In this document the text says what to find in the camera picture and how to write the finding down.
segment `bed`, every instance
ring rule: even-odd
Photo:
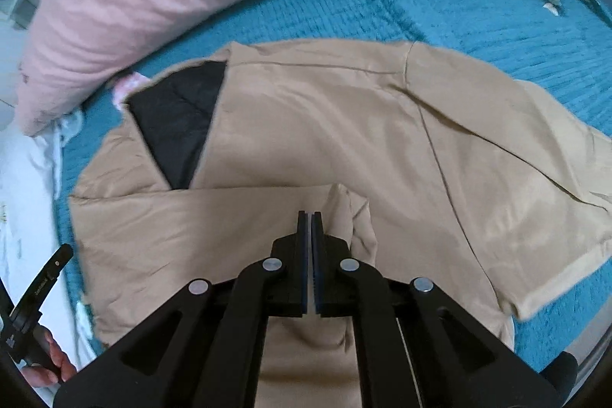
[[[133,69],[152,77],[174,63],[207,56],[230,40],[418,40],[459,50],[516,79],[538,83],[582,121],[611,136],[611,30],[612,14],[598,0],[247,0],[198,25]],[[59,243],[75,247],[67,196],[119,120],[109,86],[83,105],[82,128],[63,147],[54,203]],[[73,315],[87,328],[78,258],[65,270],[65,285]],[[612,261],[608,261],[533,319],[517,323],[516,353],[539,371],[569,348],[583,364],[585,377],[610,341],[611,294]],[[91,346],[102,352],[97,341],[92,340]]]

